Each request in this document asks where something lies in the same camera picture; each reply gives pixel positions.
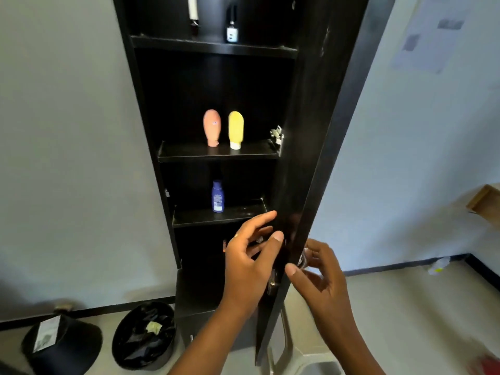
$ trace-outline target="hand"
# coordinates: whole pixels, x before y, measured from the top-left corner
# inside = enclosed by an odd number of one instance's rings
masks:
[[[301,271],[291,263],[285,266],[285,272],[307,302],[318,331],[335,354],[346,344],[346,339],[359,338],[347,293],[346,277],[334,252],[326,243],[308,239],[305,246],[309,249],[305,252],[308,265],[318,268],[323,278],[306,270]]]
[[[260,227],[274,220],[276,215],[276,211],[271,211],[246,221],[226,248],[226,283],[221,307],[240,313],[245,320],[252,315],[264,294],[284,236],[277,231],[267,241],[251,247],[248,244],[272,232],[272,227]],[[259,257],[253,260],[258,252],[261,252]]]

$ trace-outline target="black cabinet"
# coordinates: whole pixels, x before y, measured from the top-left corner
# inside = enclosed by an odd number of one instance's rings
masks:
[[[243,221],[277,210],[285,243],[256,319],[262,360],[353,116],[394,0],[198,0],[192,35],[187,0],[114,0],[178,267],[176,320],[189,344],[219,304],[222,242]],[[238,5],[239,42],[225,43]],[[203,115],[222,119],[207,147]],[[228,115],[245,119],[240,151],[228,147]],[[281,126],[281,145],[270,130]],[[222,179],[223,213],[211,211]]]

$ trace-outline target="yellow bottle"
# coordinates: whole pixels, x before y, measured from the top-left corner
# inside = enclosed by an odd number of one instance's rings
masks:
[[[233,150],[239,150],[243,142],[243,116],[233,111],[229,113],[229,146]]]

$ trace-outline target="black shelf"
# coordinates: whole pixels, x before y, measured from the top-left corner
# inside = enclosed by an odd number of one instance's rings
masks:
[[[278,152],[270,140],[243,142],[240,150],[231,150],[228,143],[209,147],[205,143],[167,144],[161,143],[159,162],[179,162],[211,159],[278,159]]]
[[[135,48],[160,48],[171,51],[202,52],[207,54],[270,56],[275,58],[297,57],[298,50],[285,46],[256,46],[225,42],[208,42],[172,38],[155,38],[146,35],[131,35]]]
[[[172,227],[196,227],[218,223],[247,220],[258,214],[266,213],[266,205],[260,200],[238,207],[225,207],[222,213],[215,213],[211,209],[174,210]]]

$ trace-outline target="wall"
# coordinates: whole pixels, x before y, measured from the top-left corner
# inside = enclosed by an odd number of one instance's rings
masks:
[[[172,296],[112,0],[0,1],[0,321]]]
[[[345,271],[500,245],[464,208],[500,181],[500,0],[474,0],[439,75],[390,66],[417,1],[396,0],[310,233]]]

